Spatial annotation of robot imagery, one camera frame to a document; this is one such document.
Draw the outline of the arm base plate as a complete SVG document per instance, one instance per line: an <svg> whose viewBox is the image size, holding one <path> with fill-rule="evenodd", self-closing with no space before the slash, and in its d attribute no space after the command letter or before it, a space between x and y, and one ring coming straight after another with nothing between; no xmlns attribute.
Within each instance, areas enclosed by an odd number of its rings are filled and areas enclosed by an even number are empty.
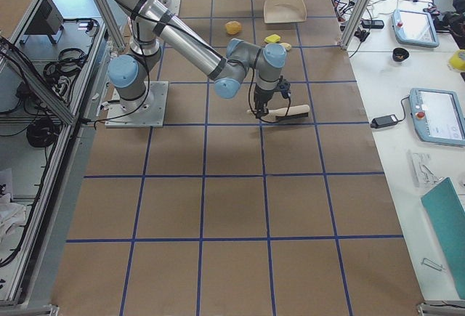
<svg viewBox="0 0 465 316"><path fill-rule="evenodd" d="M108 128L161 128L164 122L166 101L168 97L168 81L151 81L148 96L143 95L133 102L121 100L116 89L113 90L113 100L105 118Z"/></svg>

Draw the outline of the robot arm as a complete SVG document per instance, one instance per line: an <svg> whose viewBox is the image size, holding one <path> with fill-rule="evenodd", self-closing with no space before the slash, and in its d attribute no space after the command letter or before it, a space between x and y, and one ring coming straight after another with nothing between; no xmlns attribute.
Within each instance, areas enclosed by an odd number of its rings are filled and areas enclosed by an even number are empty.
<svg viewBox="0 0 465 316"><path fill-rule="evenodd" d="M223 99L232 99L246 76L256 79L249 95L256 118L269 115L268 103L275 93L290 100L290 85L281 74L287 52L279 44L258 46L242 39L232 39L225 55L210 47L194 30L182 22L162 0L114 0L132 23L132 54L150 57L158 53L163 39L214 83Z"/></svg>

